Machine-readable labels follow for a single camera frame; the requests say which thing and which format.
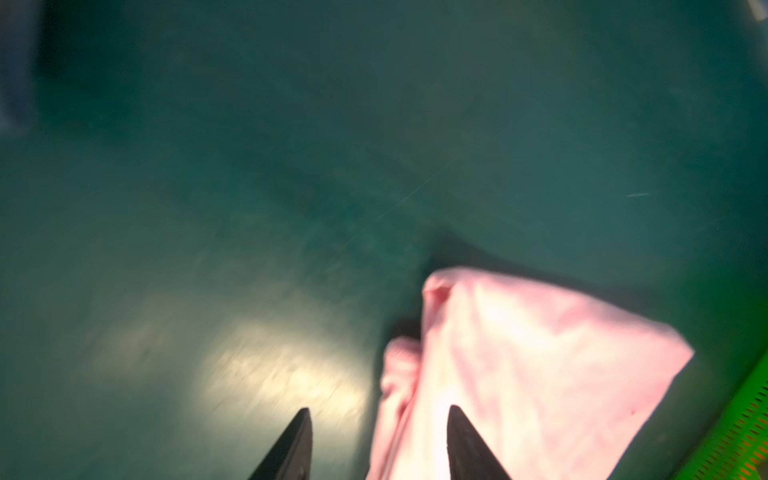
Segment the scratch on surface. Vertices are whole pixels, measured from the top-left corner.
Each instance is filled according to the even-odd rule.
[[[406,202],[406,200],[408,200],[410,197],[413,197],[413,196],[416,194],[416,192],[418,192],[418,191],[419,191],[419,190],[421,190],[421,189],[422,189],[422,188],[423,188],[423,187],[424,187],[426,184],[428,184],[429,182],[431,182],[433,178],[437,177],[437,176],[438,176],[438,174],[439,174],[440,172],[442,172],[443,170],[445,170],[446,168],[448,168],[448,167],[449,167],[449,166],[450,166],[452,163],[453,163],[453,162],[450,162],[450,161],[449,161],[447,164],[443,165],[443,166],[442,166],[440,169],[438,169],[438,170],[437,170],[437,171],[436,171],[434,174],[432,174],[432,175],[431,175],[429,178],[427,178],[426,180],[424,180],[424,181],[423,181],[423,182],[422,182],[422,183],[421,183],[421,184],[420,184],[418,187],[414,188],[414,189],[413,189],[413,192],[411,192],[410,194],[407,194],[407,195],[405,195],[405,196],[402,198],[402,200],[400,200],[398,203],[396,203],[396,204],[392,205],[392,207],[391,207],[391,208],[389,208],[389,210],[387,210],[387,211],[386,211],[386,212],[384,212],[383,214],[379,215],[378,217],[376,217],[376,218],[373,220],[373,222],[371,222],[371,223],[369,223],[368,225],[366,225],[365,227],[363,227],[363,228],[362,228],[362,230],[360,230],[360,232],[359,232],[359,233],[362,233],[362,232],[364,232],[364,231],[368,230],[370,227],[373,227],[374,225],[376,225],[376,224],[379,222],[379,220],[381,220],[382,218],[384,218],[384,217],[386,217],[387,215],[389,215],[390,213],[392,213],[392,211],[393,211],[394,209],[396,209],[397,207],[399,207],[400,205],[403,205],[403,204]],[[344,249],[346,248],[346,246],[347,246],[347,245],[349,245],[350,243],[352,243],[352,240],[355,240],[356,238],[357,238],[357,235],[353,235],[353,236],[352,236],[352,238],[350,238],[349,240],[347,240],[347,241],[346,241],[346,243],[344,243],[344,244],[341,246],[341,248],[339,248],[339,252],[341,252],[342,250],[344,250]]]

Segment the dark green surface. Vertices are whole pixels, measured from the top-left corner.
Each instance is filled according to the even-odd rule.
[[[456,263],[690,340],[614,474],[667,478],[768,339],[745,8],[52,0],[0,145],[0,478],[247,478],[302,406],[313,477],[362,478],[391,327]]]

